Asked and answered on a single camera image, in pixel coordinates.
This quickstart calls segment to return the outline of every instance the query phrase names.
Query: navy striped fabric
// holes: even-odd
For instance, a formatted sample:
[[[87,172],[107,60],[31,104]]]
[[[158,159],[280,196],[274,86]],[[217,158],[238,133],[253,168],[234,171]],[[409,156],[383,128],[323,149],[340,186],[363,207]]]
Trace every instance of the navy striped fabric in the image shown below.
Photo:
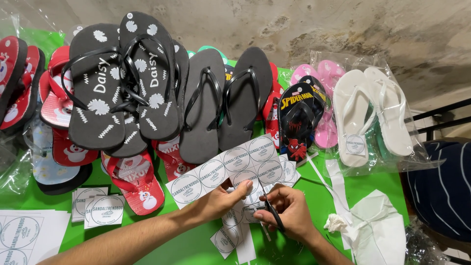
[[[436,232],[471,242],[471,143],[438,141],[425,148],[432,160],[447,160],[439,168],[407,172],[411,206]]]

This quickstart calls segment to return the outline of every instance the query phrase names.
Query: scissors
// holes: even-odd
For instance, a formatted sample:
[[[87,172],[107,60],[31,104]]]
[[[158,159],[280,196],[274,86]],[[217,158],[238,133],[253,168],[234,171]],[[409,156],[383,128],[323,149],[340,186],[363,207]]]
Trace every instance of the scissors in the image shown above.
[[[265,192],[265,189],[262,188],[262,190],[263,190],[263,195],[265,195],[265,199],[266,199],[265,207],[268,209],[269,212],[271,212],[271,214],[273,214],[273,217],[276,220],[276,224],[278,225],[278,230],[281,233],[284,233],[285,229],[284,229],[284,226],[283,226],[283,222],[281,222],[281,218],[278,215],[278,212],[275,210],[275,208],[273,208],[273,206],[271,206],[270,202],[268,201],[268,197],[267,197],[267,193]]]

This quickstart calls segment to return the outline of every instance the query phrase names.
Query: white flip flop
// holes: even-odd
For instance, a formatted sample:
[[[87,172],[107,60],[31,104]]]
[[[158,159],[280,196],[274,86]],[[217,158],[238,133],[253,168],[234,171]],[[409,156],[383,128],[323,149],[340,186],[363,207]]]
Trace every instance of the white flip flop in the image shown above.
[[[370,93],[386,148],[396,156],[410,155],[413,148],[404,124],[406,97],[402,89],[376,67],[367,68],[365,76],[370,83]]]
[[[365,123],[368,104],[373,104],[370,84],[360,70],[342,76],[333,90],[333,109],[337,121],[339,155],[346,166],[359,167],[368,162],[365,132],[374,120],[373,111]]]

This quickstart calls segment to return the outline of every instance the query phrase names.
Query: concrete wall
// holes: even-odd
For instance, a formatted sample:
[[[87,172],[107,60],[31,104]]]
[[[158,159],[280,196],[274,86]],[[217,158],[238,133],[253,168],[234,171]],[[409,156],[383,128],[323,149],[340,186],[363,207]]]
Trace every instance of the concrete wall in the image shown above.
[[[187,50],[211,45],[237,59],[254,45],[280,67],[308,63],[311,50],[383,52],[411,108],[471,97],[469,0],[8,1],[31,25],[63,32],[76,24],[119,24],[127,12],[142,11]]]

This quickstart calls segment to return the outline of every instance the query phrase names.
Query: green tablecloth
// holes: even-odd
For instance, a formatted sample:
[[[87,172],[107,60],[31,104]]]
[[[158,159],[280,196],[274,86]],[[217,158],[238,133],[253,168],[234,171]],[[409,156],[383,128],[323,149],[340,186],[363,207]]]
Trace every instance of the green tablecloth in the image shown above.
[[[38,45],[45,51],[46,57],[49,58],[51,52],[54,50],[53,45],[58,46],[64,37],[57,33],[34,31],[28,33],[25,30],[20,37],[24,35],[29,38],[30,45]],[[291,76],[291,71],[287,69],[279,69],[280,83],[283,87],[287,87],[287,83],[282,81],[282,77],[286,76],[286,80]],[[254,136],[262,135],[263,130],[261,122],[257,122],[254,129]],[[322,173],[324,171],[324,154],[321,152],[319,156],[313,159],[314,164]],[[135,215],[129,206],[126,205],[124,209],[124,216],[122,225],[100,226],[88,230],[84,230],[83,222],[69,223],[67,231],[60,251],[65,251],[77,244],[84,242],[87,239],[95,237],[99,234],[105,233],[109,230],[124,226],[139,220],[150,218],[157,215],[163,215],[178,209],[173,201],[168,190],[164,186],[168,181],[165,175],[163,162],[159,160],[154,165],[157,180],[163,187],[165,192],[165,203],[157,211],[146,216]],[[323,229],[327,216],[335,213],[333,199],[327,189],[317,182],[310,181],[309,179],[319,179],[310,163],[305,163],[298,168],[298,171],[305,178],[301,178],[294,186],[296,189],[302,190],[306,194],[306,199],[311,212],[311,217],[314,225],[323,236],[331,242],[336,248],[340,249],[347,257],[351,257],[350,250],[343,250],[342,240],[339,232],[330,234],[327,230]],[[326,177],[324,179],[330,184],[330,180]],[[100,160],[93,163],[93,173],[91,177],[85,182],[85,186],[97,185],[110,185],[111,193],[119,193],[116,186],[111,184],[110,177],[103,173],[100,168]],[[378,189],[388,195],[394,207],[400,214],[403,215],[404,223],[409,223],[404,195],[402,192],[401,183],[398,174],[373,174],[369,176],[360,177],[346,177],[345,190],[349,207],[352,207],[360,199],[368,195],[370,192]],[[72,206],[72,193],[47,196],[44,195],[36,185],[35,181],[30,180],[26,193],[20,196],[11,196],[7,202],[5,197],[2,197],[0,208],[6,209],[55,209],[65,210],[70,212]],[[164,244],[163,246],[155,249],[152,253],[141,259],[137,264],[165,264],[165,265],[194,265],[194,264],[238,264],[236,251],[233,251],[226,260],[222,258],[218,250],[210,241],[210,237],[222,226],[222,221],[215,220],[208,224],[197,227],[188,231]],[[252,261],[251,264],[268,265],[268,264],[313,264],[314,259],[306,248],[294,240],[290,240],[282,235],[280,232],[271,233],[272,241],[269,242],[264,234],[262,227],[259,224],[251,224],[251,232],[253,242],[256,249],[257,259]]]

